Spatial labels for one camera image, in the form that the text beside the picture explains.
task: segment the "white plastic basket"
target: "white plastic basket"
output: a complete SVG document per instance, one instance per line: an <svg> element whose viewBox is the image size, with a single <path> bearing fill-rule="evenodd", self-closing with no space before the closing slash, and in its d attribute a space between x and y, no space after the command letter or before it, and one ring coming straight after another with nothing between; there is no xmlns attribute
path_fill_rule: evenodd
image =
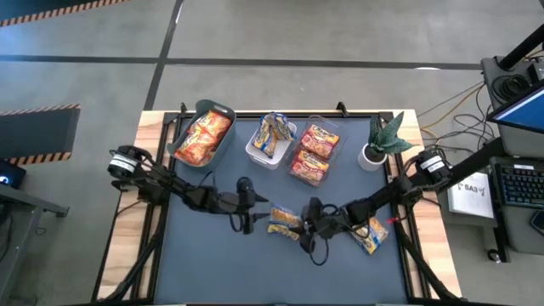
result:
<svg viewBox="0 0 544 306"><path fill-rule="evenodd" d="M289 129L291 129L293 134L297 132L297 126L292 122L289 122ZM294 141L278 140L274 148L274 156L272 156L272 158L269 158L266 154L264 154L264 152L255 148L252 145L252 141L255 138L257 132L258 129L255 131L255 133L253 133L253 136L249 139L249 142L247 142L246 153L249 155L249 158L257 164L270 170L275 170L281 164L283 156L286 154L289 146Z"/></svg>

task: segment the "chips bag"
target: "chips bag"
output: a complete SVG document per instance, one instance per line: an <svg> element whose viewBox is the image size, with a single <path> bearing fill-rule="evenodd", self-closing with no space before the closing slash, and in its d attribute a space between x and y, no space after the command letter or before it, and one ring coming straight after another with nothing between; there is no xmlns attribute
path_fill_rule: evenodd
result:
<svg viewBox="0 0 544 306"><path fill-rule="evenodd" d="M216 111L209 110L206 115L196 119L196 121L190 126L189 133L203 131L219 141L229 126L229 118L217 113Z"/></svg>
<svg viewBox="0 0 544 306"><path fill-rule="evenodd" d="M176 150L176 156L193 165L200 165L216 143L217 140L209 133L196 130L187 135L185 141Z"/></svg>
<svg viewBox="0 0 544 306"><path fill-rule="evenodd" d="M175 155L194 166L206 165L230 124L229 118L210 110L193 122Z"/></svg>

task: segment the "green plant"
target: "green plant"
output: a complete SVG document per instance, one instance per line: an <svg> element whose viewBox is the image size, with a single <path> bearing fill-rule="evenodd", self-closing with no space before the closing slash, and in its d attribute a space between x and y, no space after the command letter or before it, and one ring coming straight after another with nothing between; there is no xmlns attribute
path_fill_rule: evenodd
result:
<svg viewBox="0 0 544 306"><path fill-rule="evenodd" d="M371 134L368 137L369 153L374 156L382 154L396 154L410 149L413 144L404 139L397 138L400 124L405 113L401 112L393 118L384 128L380 128L379 116L373 116L371 119Z"/></svg>

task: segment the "wooden table frame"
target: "wooden table frame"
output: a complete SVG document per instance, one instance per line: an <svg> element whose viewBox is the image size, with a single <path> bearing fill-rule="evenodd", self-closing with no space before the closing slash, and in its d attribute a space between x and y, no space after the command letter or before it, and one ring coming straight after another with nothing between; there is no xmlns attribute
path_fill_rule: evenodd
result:
<svg viewBox="0 0 544 306"><path fill-rule="evenodd" d="M272 110L238 110L236 113L240 116L249 116L256 113L268 113ZM277 110L289 114L300 114L307 116L308 114L335 114L342 116L341 110ZM404 152L402 155L390 156L388 160L389 174L396 175L398 173L397 165L401 165L402 161L406 161L419 151L423 150L423 142L419 132L416 113L414 110L351 110L350 115L377 115L382 117L392 117L401 111L405 112L405 119L399 130L399 137L406 139L416 145L414 148ZM187 111L188 118L192 116L193 111ZM178 112L170 111L144 111L140 117L140 123L134 145L148 150L154 158L157 154L162 156L162 161L165 165L168 163L173 165L169 156L164 152L164 144L159 145L160 138L164 139L164 143L172 142L174 135L173 126L180 124L169 124L175 121ZM409 169L408 174L413 174L415 168ZM117 210L135 202L137 192L130 191L121 194ZM426 193L425 197L436 200L434 193ZM141 248L140 244L144 244L153 235L158 223L158 215L166 217L166 214L160 214L160 207L146 206L145 204L137 205L130 210L127 210L122 215L114 219L110 239L105 249L105 256L101 265L99 276L97 278L93 300L97 298L105 298L117 287L122 281L126 273L130 270L135 262ZM420 247L420 252L424 256L428 265L434 273L445 284L445 286L457 296L461 296L461 290L456 278L456 271L451 258L451 252L447 237L445 234L444 224L440 214L439 207L425 201L420 201L414 208L413 220L403 222L406 233L411 236L411 239ZM125 298L140 298L148 295L148 289L154 291L154 286L150 286L150 272L154 270L153 265L156 260L153 257L145 263L143 269L141 283L139 288L133 290L126 295ZM425 281L422 281L422 275L417 270L417 267L410 255L401 250L401 257L406 258L405 282L413 292L413 297L428 297L436 298L436 294L432 289L428 288Z"/></svg>

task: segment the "white flower pot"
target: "white flower pot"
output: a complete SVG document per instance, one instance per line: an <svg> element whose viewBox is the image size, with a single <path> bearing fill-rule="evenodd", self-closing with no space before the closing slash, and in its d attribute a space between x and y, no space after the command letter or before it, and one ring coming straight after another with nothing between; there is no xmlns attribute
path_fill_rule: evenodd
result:
<svg viewBox="0 0 544 306"><path fill-rule="evenodd" d="M371 161L368 158L366 158L365 155L365 149L368 146L368 144L365 144L363 149L359 152L359 155L357 156L357 162L359 163L360 167L363 168L363 170L366 171L376 171L380 168L380 166L385 162L385 160L388 159L387 154L383 157L381 161Z"/></svg>

